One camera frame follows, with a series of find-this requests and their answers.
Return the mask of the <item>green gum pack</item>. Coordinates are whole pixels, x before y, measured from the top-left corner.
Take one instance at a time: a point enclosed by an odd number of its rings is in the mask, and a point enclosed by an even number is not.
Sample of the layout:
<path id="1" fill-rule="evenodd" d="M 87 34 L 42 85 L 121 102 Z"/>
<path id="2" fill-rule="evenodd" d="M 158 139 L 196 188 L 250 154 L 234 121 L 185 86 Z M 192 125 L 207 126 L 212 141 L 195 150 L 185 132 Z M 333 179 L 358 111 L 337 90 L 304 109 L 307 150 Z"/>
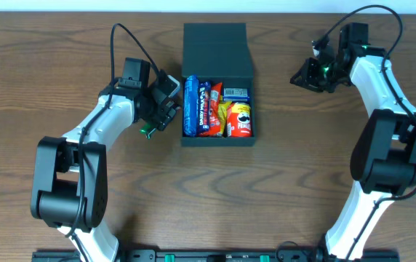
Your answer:
<path id="1" fill-rule="evenodd" d="M 151 139 L 155 131 L 157 131 L 157 128 L 149 123 L 146 123 L 143 127 L 140 128 L 140 133 L 144 135 L 148 140 Z"/>

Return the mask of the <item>blue cookie packet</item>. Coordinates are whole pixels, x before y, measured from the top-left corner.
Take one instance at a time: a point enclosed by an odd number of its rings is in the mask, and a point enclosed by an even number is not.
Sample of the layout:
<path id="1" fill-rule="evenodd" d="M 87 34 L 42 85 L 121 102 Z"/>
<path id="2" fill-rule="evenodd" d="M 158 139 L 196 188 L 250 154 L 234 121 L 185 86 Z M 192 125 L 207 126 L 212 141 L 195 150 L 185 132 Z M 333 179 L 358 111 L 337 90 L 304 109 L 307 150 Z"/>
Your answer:
<path id="1" fill-rule="evenodd" d="M 199 80 L 197 76 L 190 75 L 185 81 L 183 101 L 183 131 L 188 137 L 196 136 L 198 88 Z"/>

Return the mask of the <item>purple Dairy Milk bar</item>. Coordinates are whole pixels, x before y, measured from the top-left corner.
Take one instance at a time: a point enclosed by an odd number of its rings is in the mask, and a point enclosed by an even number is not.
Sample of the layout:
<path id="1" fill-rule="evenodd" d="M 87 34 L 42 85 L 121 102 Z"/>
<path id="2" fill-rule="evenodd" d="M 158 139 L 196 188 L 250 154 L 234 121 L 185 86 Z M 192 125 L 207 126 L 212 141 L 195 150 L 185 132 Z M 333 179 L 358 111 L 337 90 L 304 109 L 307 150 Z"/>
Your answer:
<path id="1" fill-rule="evenodd" d="M 202 82 L 199 85 L 198 91 L 198 122 L 197 134 L 202 134 L 209 130 L 209 109 L 210 109 L 210 95 L 212 85 L 209 82 Z"/>

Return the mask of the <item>red candy bag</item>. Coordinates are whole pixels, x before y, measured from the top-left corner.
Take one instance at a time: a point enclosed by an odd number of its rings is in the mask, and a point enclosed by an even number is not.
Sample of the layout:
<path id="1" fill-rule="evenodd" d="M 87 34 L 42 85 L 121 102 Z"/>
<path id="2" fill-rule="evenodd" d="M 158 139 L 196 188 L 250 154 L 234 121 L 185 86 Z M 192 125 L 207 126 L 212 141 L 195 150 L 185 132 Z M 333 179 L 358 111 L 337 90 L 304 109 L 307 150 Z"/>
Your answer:
<path id="1" fill-rule="evenodd" d="M 222 83 L 217 83 L 211 88 L 209 96 L 209 129 L 200 134 L 202 137 L 220 137 L 222 135 L 221 122 L 218 116 L 222 85 Z"/>

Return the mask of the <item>yellow snack bag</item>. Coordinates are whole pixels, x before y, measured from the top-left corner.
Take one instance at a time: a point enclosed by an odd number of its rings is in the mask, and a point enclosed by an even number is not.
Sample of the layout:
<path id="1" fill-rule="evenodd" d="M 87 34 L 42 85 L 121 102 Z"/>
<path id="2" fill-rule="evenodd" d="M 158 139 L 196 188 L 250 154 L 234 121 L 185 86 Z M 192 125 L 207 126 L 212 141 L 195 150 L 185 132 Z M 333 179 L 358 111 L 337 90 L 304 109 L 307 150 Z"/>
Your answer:
<path id="1" fill-rule="evenodd" d="M 220 130 L 217 132 L 218 137 L 222 137 L 227 122 L 227 109 L 232 104 L 231 101 L 220 101 L 218 105 L 217 117 L 220 123 Z"/>

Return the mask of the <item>blue small card box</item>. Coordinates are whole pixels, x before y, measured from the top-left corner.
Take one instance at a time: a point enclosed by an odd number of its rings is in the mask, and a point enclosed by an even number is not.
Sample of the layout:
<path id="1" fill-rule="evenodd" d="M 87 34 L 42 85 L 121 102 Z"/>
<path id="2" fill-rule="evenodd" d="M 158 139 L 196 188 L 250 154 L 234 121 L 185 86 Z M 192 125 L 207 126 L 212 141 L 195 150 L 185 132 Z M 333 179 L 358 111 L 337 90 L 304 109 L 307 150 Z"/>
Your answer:
<path id="1" fill-rule="evenodd" d="M 246 102 L 250 101 L 250 92 L 247 88 L 226 87 L 223 89 L 223 101 Z"/>

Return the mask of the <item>red Pringles can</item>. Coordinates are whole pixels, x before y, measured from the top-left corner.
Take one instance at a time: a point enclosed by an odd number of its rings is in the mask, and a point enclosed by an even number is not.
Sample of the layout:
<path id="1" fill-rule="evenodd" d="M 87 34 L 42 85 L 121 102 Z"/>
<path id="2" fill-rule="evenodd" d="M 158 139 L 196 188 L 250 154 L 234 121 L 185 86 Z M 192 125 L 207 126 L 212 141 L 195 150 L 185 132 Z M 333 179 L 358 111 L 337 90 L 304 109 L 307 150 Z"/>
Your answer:
<path id="1" fill-rule="evenodd" d="M 246 103 L 232 103 L 227 109 L 227 136 L 244 138 L 252 136 L 251 108 Z"/>

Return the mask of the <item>black gift box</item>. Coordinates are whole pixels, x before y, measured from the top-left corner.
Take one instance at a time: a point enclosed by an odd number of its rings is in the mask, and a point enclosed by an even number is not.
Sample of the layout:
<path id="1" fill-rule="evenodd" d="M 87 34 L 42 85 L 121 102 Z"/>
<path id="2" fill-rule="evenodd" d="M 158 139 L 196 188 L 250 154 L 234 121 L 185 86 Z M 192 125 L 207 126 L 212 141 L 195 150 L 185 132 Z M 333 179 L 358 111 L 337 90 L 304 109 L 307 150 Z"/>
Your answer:
<path id="1" fill-rule="evenodd" d="M 186 23 L 183 27 L 181 85 L 195 75 L 201 82 L 227 88 L 244 88 L 249 93 L 252 135 L 246 138 L 189 137 L 181 132 L 183 147 L 239 147 L 256 142 L 254 65 L 244 23 Z"/>

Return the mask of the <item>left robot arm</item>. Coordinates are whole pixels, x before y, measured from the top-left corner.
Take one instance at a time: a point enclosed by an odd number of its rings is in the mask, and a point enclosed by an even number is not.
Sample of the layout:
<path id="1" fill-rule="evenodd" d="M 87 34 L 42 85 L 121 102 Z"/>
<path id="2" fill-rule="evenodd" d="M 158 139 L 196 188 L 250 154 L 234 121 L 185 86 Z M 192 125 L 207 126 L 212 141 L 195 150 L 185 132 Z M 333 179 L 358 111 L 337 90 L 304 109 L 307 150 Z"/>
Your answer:
<path id="1" fill-rule="evenodd" d="M 74 251 L 37 251 L 33 261 L 117 261 L 119 241 L 104 215 L 108 201 L 107 152 L 125 129 L 145 122 L 150 138 L 174 119 L 180 83 L 164 71 L 150 83 L 151 64 L 128 57 L 97 105 L 71 131 L 43 137 L 36 148 L 31 214 L 57 229 Z"/>

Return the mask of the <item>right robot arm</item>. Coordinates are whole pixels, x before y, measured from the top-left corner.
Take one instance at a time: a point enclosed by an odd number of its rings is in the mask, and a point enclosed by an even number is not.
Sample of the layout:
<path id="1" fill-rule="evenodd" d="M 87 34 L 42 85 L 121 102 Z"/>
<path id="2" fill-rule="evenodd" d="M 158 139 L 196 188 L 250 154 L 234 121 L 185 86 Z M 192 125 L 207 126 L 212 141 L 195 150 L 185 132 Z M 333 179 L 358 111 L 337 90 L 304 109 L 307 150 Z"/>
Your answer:
<path id="1" fill-rule="evenodd" d="M 369 42 L 369 26 L 349 23 L 340 29 L 338 50 L 329 37 L 313 41 L 314 56 L 290 79 L 313 92 L 355 86 L 368 121 L 351 154 L 351 192 L 335 224 L 323 236 L 313 261 L 386 261 L 364 246 L 383 213 L 416 190 L 416 108 L 407 100 L 382 47 Z"/>

